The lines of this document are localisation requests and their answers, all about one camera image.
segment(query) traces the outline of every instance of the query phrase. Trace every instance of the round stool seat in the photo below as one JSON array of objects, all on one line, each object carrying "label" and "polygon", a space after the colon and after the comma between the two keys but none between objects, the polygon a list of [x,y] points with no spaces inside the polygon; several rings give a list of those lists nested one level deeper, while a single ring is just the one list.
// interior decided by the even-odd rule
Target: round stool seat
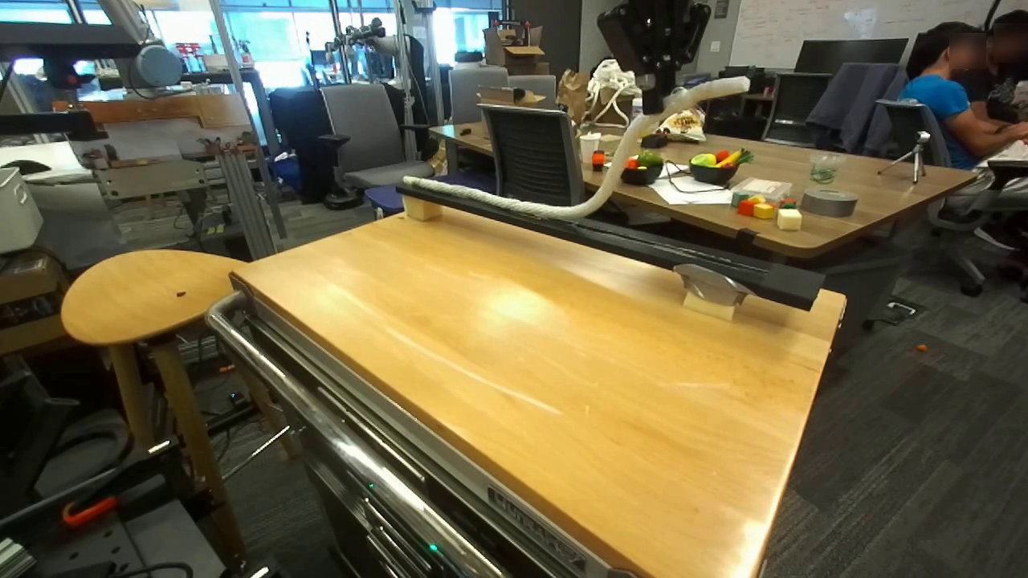
[{"label": "round stool seat", "polygon": [[193,250],[134,250],[101,261],[70,282],[63,332],[92,348],[134,343],[200,320],[231,291],[240,261]]}]

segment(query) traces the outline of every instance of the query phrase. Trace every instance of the cable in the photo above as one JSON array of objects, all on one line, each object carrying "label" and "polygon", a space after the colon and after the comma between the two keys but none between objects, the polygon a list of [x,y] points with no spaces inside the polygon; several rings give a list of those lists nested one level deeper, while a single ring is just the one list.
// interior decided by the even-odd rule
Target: cable
[{"label": "cable", "polygon": [[181,576],[193,578],[193,567],[182,564],[182,563],[159,563],[159,564],[146,564],[146,567],[134,567],[134,571],[123,571],[116,578],[134,578],[134,576],[155,578],[155,571],[181,571]]}]

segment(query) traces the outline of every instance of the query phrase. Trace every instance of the wooden tabletop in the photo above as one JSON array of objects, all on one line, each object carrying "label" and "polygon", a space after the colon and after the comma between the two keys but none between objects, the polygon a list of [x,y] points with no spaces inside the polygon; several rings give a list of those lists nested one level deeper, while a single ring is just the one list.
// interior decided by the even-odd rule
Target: wooden tabletop
[{"label": "wooden tabletop", "polygon": [[134,343],[200,320],[231,291],[240,261],[193,250],[132,250],[101,261],[70,282],[62,304],[79,343]]},{"label": "wooden tabletop", "polygon": [[681,304],[669,268],[443,208],[237,268],[380,390],[635,576],[753,576],[844,310]]},{"label": "wooden tabletop", "polygon": [[[440,124],[438,136],[450,137],[460,146],[490,154],[489,129],[481,122]],[[816,154],[813,146],[711,136],[705,145],[669,145],[662,146],[662,154],[671,165],[687,165],[698,150],[717,150],[717,146],[745,146],[755,156],[753,165],[742,165],[731,184],[742,184],[745,177],[760,177],[760,178],[792,184],[796,192],[810,185],[807,173],[810,173],[810,156]],[[727,205],[669,205],[649,185],[621,185],[617,195],[651,205],[660,211],[669,211],[678,222],[687,222],[695,227],[705,227],[724,238],[738,238],[750,230],[759,250],[768,250],[779,257],[816,261],[972,178],[970,169],[927,168],[927,177],[920,185],[912,185],[909,165],[889,168],[889,169],[883,168],[886,159],[879,156],[841,154],[834,189],[857,195],[857,211],[850,217],[821,217],[821,214],[803,211],[800,230],[782,230],[771,222],[735,214],[735,208],[727,208]],[[580,169],[580,178],[591,185],[602,185],[604,173]]]}]

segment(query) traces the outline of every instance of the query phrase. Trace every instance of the wooden workbench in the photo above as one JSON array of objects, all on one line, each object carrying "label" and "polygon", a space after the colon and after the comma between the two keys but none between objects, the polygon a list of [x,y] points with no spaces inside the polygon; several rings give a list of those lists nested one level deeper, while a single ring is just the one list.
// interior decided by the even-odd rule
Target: wooden workbench
[{"label": "wooden workbench", "polygon": [[681,304],[669,268],[445,208],[237,286],[635,576],[755,576],[844,297]]}]

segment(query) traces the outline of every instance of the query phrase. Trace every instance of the blue shirt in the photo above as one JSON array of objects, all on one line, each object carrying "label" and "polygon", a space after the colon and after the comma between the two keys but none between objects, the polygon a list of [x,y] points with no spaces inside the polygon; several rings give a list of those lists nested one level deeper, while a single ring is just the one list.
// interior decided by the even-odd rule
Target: blue shirt
[{"label": "blue shirt", "polygon": [[931,114],[940,124],[944,146],[951,150],[953,168],[978,165],[972,154],[949,129],[951,117],[970,108],[967,90],[957,81],[921,75],[902,87],[901,98],[920,98],[921,105],[931,108]]}]

